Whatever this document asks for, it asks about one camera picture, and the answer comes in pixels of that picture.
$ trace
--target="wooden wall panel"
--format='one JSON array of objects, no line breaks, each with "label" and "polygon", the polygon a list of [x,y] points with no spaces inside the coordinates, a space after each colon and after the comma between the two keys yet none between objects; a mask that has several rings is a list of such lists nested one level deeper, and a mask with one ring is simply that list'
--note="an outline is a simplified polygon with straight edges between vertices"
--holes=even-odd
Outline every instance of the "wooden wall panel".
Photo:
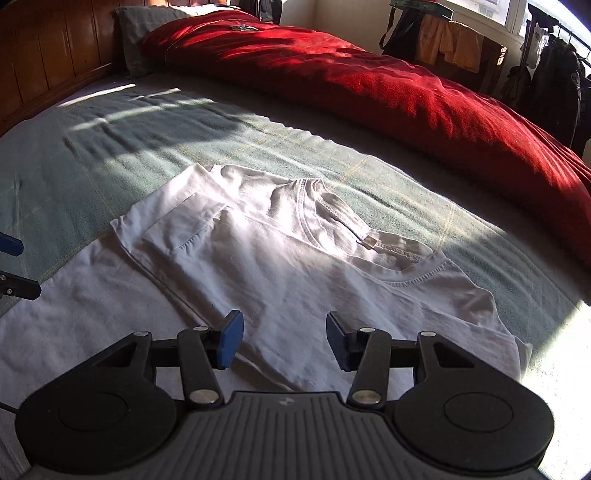
[{"label": "wooden wall panel", "polygon": [[12,66],[12,34],[6,22],[0,21],[0,119],[4,120],[21,105],[17,76]]},{"label": "wooden wall panel", "polygon": [[47,2],[42,10],[39,43],[49,88],[74,78],[62,0]]},{"label": "wooden wall panel", "polygon": [[125,68],[115,7],[168,5],[169,1],[184,6],[207,3],[19,0],[0,9],[0,135],[86,85]]},{"label": "wooden wall panel", "polygon": [[92,0],[101,64],[112,62],[115,58],[114,32],[116,14],[113,9],[118,6],[119,0]]},{"label": "wooden wall panel", "polygon": [[64,0],[64,7],[74,73],[78,76],[100,66],[92,0]]},{"label": "wooden wall panel", "polygon": [[49,91],[41,46],[39,43],[40,19],[37,12],[26,12],[20,21],[12,25],[12,64],[23,103],[30,102]]},{"label": "wooden wall panel", "polygon": [[136,5],[138,7],[144,4],[144,0],[119,0],[119,5]]}]

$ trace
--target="bag strap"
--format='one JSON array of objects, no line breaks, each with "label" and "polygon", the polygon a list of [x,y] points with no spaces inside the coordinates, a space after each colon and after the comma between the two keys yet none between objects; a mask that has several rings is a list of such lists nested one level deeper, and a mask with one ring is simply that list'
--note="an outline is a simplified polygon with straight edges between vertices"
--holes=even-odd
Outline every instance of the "bag strap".
[{"label": "bag strap", "polygon": [[394,14],[395,13],[396,13],[396,8],[392,7],[390,9],[390,18],[388,19],[388,28],[386,29],[386,33],[384,35],[382,35],[382,38],[379,39],[380,50],[384,49],[384,40],[386,40],[386,35],[388,35],[390,28],[392,28],[392,25],[394,25]]}]

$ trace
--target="wrinkled fabric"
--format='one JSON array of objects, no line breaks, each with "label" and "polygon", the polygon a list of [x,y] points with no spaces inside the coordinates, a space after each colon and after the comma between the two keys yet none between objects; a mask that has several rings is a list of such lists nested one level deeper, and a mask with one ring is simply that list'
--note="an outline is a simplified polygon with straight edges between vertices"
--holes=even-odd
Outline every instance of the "wrinkled fabric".
[{"label": "wrinkled fabric", "polygon": [[[189,167],[111,223],[129,256],[212,327],[245,317],[238,352],[295,390],[346,392],[326,315],[415,340],[435,331],[519,379],[531,347],[499,320],[490,292],[441,251],[370,228],[318,179],[237,166]],[[412,387],[391,372],[389,395]]]},{"label": "wrinkled fabric", "polygon": [[[234,25],[258,31],[235,31]],[[591,268],[591,170],[539,127],[489,97],[332,35],[242,12],[170,22],[143,52],[335,113],[434,156],[521,206]]]}]

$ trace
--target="white t-shirt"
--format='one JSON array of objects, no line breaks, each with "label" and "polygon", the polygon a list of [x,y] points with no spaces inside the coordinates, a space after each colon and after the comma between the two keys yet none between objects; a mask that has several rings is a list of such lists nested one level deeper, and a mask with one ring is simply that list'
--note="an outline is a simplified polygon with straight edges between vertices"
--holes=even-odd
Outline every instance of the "white t-shirt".
[{"label": "white t-shirt", "polygon": [[[295,390],[350,388],[326,340],[330,311],[395,339],[422,330],[519,379],[531,347],[490,292],[441,251],[371,229],[321,180],[195,165],[112,222],[125,251],[170,296],[215,326],[245,317],[239,355]],[[389,398],[412,387],[391,370]]]}]

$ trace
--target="mattress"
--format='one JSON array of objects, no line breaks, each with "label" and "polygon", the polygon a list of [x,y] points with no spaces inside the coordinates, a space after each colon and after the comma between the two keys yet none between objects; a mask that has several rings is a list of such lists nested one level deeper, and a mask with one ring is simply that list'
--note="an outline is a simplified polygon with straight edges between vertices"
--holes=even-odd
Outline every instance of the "mattress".
[{"label": "mattress", "polygon": [[[0,231],[25,244],[22,256],[3,255],[0,265],[39,281],[195,162],[323,179],[373,228],[441,248],[493,292],[509,330],[533,344],[525,385],[556,417],[544,471],[580,478],[591,468],[591,413],[580,382],[591,367],[589,273],[518,209],[429,158],[307,108],[155,74],[95,84],[23,122],[0,138],[0,162]],[[13,305],[14,299],[0,300],[0,314]],[[63,331],[72,341],[89,341]],[[18,335],[18,325],[0,319],[3,343]],[[52,345],[32,352],[59,355]],[[21,373],[20,400],[51,380]],[[1,393],[0,401],[6,401]]]}]

